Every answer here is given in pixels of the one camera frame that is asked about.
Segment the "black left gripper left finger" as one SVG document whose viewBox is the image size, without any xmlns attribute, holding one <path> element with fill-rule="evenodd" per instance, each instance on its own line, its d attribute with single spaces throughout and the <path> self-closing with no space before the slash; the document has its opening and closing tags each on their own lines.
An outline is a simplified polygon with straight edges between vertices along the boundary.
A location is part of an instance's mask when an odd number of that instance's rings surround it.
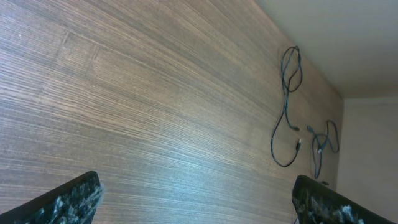
<svg viewBox="0 0 398 224">
<path fill-rule="evenodd" d="M 1 214 L 1 224 L 90 224 L 102 198 L 98 173 L 89 171 Z"/>
</svg>

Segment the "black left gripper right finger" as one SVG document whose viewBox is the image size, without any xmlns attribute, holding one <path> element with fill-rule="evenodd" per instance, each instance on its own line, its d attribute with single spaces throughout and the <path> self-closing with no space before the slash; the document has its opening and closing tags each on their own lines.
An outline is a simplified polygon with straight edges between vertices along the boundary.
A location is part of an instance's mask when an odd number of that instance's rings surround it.
<svg viewBox="0 0 398 224">
<path fill-rule="evenodd" d="M 393 224 L 306 175 L 299 175 L 292 203 L 300 224 Z"/>
</svg>

